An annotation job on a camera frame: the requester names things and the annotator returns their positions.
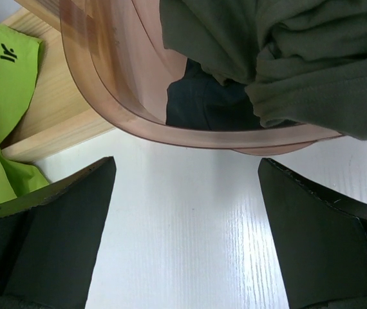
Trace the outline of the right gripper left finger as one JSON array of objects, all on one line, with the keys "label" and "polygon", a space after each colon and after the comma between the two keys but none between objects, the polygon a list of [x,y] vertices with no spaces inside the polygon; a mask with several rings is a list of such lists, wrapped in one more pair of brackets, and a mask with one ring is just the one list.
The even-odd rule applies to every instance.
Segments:
[{"label": "right gripper left finger", "polygon": [[0,308],[84,308],[116,164],[104,157],[0,203]]}]

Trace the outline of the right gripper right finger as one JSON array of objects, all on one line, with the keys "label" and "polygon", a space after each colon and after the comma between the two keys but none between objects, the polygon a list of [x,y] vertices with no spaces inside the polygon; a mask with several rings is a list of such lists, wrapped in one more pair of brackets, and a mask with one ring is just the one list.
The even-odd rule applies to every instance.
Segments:
[{"label": "right gripper right finger", "polygon": [[367,308],[367,204],[269,158],[258,176],[289,307]]}]

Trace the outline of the olive green shorts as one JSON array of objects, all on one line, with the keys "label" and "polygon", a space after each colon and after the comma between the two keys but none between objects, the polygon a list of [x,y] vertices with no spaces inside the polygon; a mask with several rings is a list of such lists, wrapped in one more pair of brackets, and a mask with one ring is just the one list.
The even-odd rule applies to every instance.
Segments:
[{"label": "olive green shorts", "polygon": [[367,1],[161,1],[165,48],[245,87],[263,127],[367,140]]}]

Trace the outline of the lime green shorts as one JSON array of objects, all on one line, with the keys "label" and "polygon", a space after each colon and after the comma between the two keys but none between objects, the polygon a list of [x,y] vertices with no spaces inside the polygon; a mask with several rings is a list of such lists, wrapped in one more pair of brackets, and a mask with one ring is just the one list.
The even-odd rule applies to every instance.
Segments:
[{"label": "lime green shorts", "polygon": [[40,39],[0,24],[0,218],[22,211],[13,201],[49,184],[36,166],[7,159],[1,150],[30,107],[42,52]]}]

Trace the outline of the navy blue shorts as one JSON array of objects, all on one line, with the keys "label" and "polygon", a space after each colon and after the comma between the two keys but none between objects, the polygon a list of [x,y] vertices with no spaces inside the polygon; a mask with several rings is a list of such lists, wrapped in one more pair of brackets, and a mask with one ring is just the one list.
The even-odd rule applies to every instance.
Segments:
[{"label": "navy blue shorts", "polygon": [[201,131],[252,131],[262,128],[245,86],[221,85],[188,59],[183,77],[167,89],[168,126]]}]

